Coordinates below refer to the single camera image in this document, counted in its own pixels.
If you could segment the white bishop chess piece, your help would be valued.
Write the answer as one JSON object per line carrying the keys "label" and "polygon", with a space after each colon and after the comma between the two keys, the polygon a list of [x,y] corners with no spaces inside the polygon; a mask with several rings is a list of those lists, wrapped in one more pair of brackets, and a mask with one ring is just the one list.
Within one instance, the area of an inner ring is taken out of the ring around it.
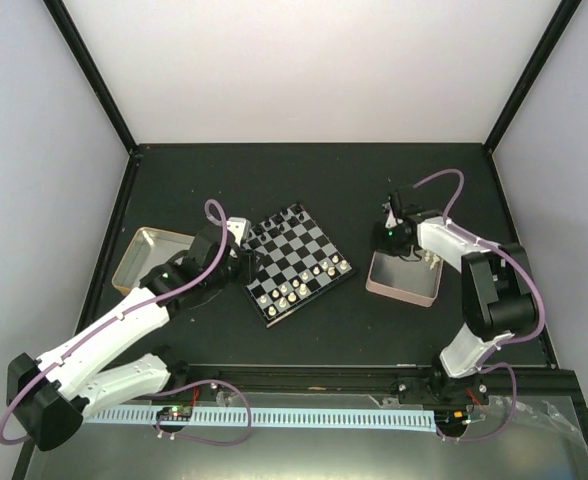
{"label": "white bishop chess piece", "polygon": [[427,251],[424,254],[423,260],[426,262],[430,270],[435,269],[441,264],[441,258],[431,251]]}

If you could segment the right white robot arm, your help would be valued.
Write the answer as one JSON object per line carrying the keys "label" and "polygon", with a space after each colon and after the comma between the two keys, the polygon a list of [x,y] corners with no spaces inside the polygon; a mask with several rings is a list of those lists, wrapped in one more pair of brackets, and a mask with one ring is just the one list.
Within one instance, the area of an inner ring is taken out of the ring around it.
{"label": "right white robot arm", "polygon": [[399,191],[388,195],[383,209],[386,219],[370,234],[374,252],[397,258],[431,253],[460,273],[463,325],[434,358],[427,380],[436,401],[453,402],[493,353],[537,338],[545,326],[527,253],[518,243],[483,239],[438,210],[405,205]]}

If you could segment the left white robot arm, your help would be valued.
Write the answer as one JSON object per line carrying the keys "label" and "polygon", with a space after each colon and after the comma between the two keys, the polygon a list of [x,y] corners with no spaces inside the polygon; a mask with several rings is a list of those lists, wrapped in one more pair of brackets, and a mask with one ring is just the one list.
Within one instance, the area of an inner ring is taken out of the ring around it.
{"label": "left white robot arm", "polygon": [[187,365],[168,347],[112,368],[110,362],[181,313],[196,308],[229,283],[245,284],[256,256],[242,248],[250,223],[233,217],[201,230],[190,247],[153,267],[111,311],[62,345],[32,358],[13,359],[7,373],[7,410],[42,451],[69,440],[99,412],[141,396],[176,399],[189,384]]}

